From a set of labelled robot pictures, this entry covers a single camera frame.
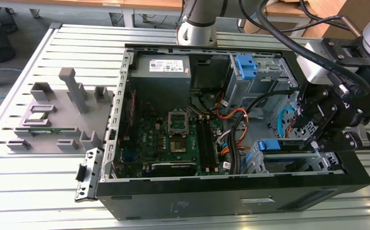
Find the open computer tower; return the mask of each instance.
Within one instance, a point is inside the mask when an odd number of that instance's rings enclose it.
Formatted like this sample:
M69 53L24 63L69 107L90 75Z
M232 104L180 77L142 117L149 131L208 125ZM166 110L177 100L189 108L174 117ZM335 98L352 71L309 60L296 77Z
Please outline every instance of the open computer tower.
M367 186L353 152L276 153L279 128L297 141L315 130L311 122L288 126L296 93L249 111L236 132L248 127L241 173L229 171L221 137L235 120L216 112L303 81L291 51L126 45L104 145L86 151L76 201L98 199L117 220L205 217L304 210Z

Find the ram slot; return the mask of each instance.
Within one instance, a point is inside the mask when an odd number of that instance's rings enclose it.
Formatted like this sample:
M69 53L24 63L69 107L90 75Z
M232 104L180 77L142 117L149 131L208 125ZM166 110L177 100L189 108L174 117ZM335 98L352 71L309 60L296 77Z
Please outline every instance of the ram slot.
M209 170L213 170L213 168L216 167L214 151L212 146L212 136L210 136L208 120L197 120L196 132L197 132L200 169L208 172Z

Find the sticker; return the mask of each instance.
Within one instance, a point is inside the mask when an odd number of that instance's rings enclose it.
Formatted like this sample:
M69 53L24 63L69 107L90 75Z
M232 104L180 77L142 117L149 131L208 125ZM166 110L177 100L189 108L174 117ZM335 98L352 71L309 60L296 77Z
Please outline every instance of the sticker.
M275 201L271 198L253 198L253 199L241 199L243 204L248 203L273 203Z
M149 72L182 72L181 60L150 60L148 62Z
M110 3L102 3L102 6L116 6L116 7L120 7L118 4L110 4Z
M222 168L229 170L230 164L228 162L222 162Z
M224 105L224 107L226 107L226 105L228 105L226 101L224 101L224 100L220 101L220 104Z

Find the green circuit board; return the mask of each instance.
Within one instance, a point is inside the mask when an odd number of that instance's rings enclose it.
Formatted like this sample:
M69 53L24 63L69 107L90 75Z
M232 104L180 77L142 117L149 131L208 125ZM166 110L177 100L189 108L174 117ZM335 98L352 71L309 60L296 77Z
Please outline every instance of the green circuit board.
M216 130L221 129L221 122L216 119L208 121L212 133L212 142L216 140ZM184 128L180 119L170 122L170 127ZM118 177L137 178L146 177L144 174L144 165L152 163L194 163L196 175L220 175L224 172L217 164L217 154L214 152L214 161L217 167L205 171L200 168L196 118L188 118L188 134L168 134L168 117L154 117L140 119L137 124L136 148L120 153L121 161L117 165L120 168Z

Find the table leg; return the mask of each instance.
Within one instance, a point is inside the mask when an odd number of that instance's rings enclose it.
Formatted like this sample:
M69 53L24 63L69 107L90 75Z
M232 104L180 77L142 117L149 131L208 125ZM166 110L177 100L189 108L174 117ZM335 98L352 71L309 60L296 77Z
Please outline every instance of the table leg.
M38 18L40 17L40 10L38 9L29 9L30 15L33 18Z
M134 27L134 16L133 16L133 9L129 8L121 8L121 14L122 14L122 22L125 24L125 27Z
M308 24L311 21L311 18L307 18L307 17L301 17L299 18L299 22L296 23L295 27L299 27L299 26L303 26L305 24ZM297 30L297 31L293 31L291 33L291 37L301 37L301 35L304 34L305 30Z

